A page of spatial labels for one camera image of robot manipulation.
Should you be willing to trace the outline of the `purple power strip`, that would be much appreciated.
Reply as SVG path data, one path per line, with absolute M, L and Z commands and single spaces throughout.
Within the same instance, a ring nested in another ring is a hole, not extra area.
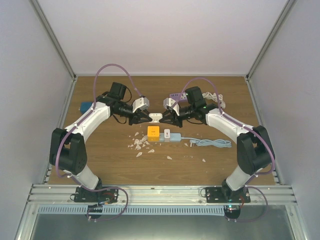
M 179 99 L 180 99 L 180 101 L 187 101 L 188 99 L 187 99 L 187 95 L 186 95 L 186 93 L 185 92 L 183 92 L 183 93 L 171 93 L 171 94 L 169 94 L 169 97 L 171 98 L 171 99 L 173 99 L 173 100 L 177 100 L 179 97 Z

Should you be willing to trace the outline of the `blue cube plug adapter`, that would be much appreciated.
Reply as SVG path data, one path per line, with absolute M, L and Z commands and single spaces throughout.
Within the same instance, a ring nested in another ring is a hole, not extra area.
M 93 103 L 91 101 L 85 101 L 80 104 L 79 111 L 83 115 L 88 109 L 90 109 Z

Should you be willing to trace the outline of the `white cube adapter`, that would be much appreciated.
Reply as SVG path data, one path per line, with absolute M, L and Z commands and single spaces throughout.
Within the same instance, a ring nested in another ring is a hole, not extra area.
M 160 123 L 163 118 L 162 113 L 149 113 L 148 116 L 151 118 L 151 123 Z

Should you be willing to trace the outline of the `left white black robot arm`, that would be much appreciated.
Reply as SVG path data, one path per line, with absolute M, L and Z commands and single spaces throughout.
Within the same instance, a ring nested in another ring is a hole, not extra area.
M 149 100 L 142 96 L 128 104 L 123 101 L 127 89 L 125 85 L 113 82 L 110 91 L 96 97 L 77 121 L 66 128 L 56 128 L 51 135 L 49 163 L 67 177 L 76 179 L 86 189 L 85 195 L 92 202 L 102 199 L 103 189 L 98 186 L 100 179 L 87 164 L 85 143 L 89 136 L 114 115 L 126 118 L 129 125 L 152 121 L 147 111 Z

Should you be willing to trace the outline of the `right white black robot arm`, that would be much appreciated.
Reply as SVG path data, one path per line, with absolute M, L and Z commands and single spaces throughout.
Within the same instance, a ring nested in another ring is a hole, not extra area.
M 262 174 L 264 168 L 270 166 L 272 171 L 275 169 L 275 153 L 269 134 L 261 125 L 246 125 L 229 116 L 217 104 L 208 104 L 197 86 L 188 88 L 185 94 L 189 103 L 185 107 L 180 107 L 172 98 L 163 101 L 165 112 L 160 123 L 181 128 L 183 121 L 196 119 L 236 143 L 237 167 L 221 184 L 223 200 L 232 203 L 255 176 Z

